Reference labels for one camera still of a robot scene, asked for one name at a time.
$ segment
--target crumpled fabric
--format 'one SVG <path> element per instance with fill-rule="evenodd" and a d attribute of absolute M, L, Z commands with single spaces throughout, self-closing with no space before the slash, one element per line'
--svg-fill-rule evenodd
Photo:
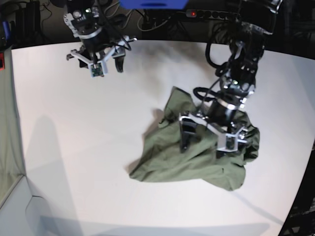
<path fill-rule="evenodd" d="M 140 162 L 130 178 L 143 182 L 172 182 L 203 179 L 217 187 L 233 191 L 245 180 L 245 164 L 258 157 L 259 130 L 246 113 L 238 111 L 234 123 L 243 122 L 249 132 L 248 145 L 233 153 L 217 152 L 217 136 L 204 126 L 196 129 L 197 140 L 185 153 L 180 152 L 179 113 L 196 111 L 191 96 L 175 88 L 164 110 L 158 129 L 145 138 Z"/>

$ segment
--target white tabletop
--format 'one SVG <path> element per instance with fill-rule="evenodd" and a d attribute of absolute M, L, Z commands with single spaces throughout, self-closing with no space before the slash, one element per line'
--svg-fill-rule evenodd
<path fill-rule="evenodd" d="M 64 235 L 276 236 L 300 186 L 315 138 L 315 62 L 265 52 L 246 111 L 261 132 L 241 189 L 203 180 L 129 179 L 173 86 L 216 79 L 205 44 L 137 41 L 125 72 L 90 78 L 66 54 L 79 43 L 13 51 L 27 176 Z M 212 57 L 224 62 L 227 46 Z"/>

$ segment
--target blue box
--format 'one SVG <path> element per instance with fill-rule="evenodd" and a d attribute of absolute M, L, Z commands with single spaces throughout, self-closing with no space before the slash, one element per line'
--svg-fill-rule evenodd
<path fill-rule="evenodd" d="M 126 9 L 183 9 L 188 0 L 120 0 Z"/>

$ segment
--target white table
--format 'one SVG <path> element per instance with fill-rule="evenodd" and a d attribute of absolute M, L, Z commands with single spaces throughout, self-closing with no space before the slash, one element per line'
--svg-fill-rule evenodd
<path fill-rule="evenodd" d="M 241 189 L 202 180 L 141 183 L 128 177 L 173 86 L 216 79 L 205 44 L 137 41 L 125 72 L 90 78 L 79 43 L 13 51 L 27 175 L 65 236 L 276 236 L 300 186 L 315 138 L 315 62 L 265 52 L 246 111 L 260 128 L 259 157 Z M 212 57 L 224 62 L 227 46 Z"/>

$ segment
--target blue object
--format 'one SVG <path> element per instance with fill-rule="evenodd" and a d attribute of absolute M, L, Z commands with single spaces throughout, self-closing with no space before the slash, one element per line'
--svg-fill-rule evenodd
<path fill-rule="evenodd" d="M 183 9 L 188 0 L 120 0 L 126 9 Z"/>
<path fill-rule="evenodd" d="M 11 30 L 10 30 L 9 22 L 3 21 L 2 26 L 3 26 L 4 33 L 5 33 L 5 39 L 6 39 L 6 41 L 8 41 L 11 38 Z"/>

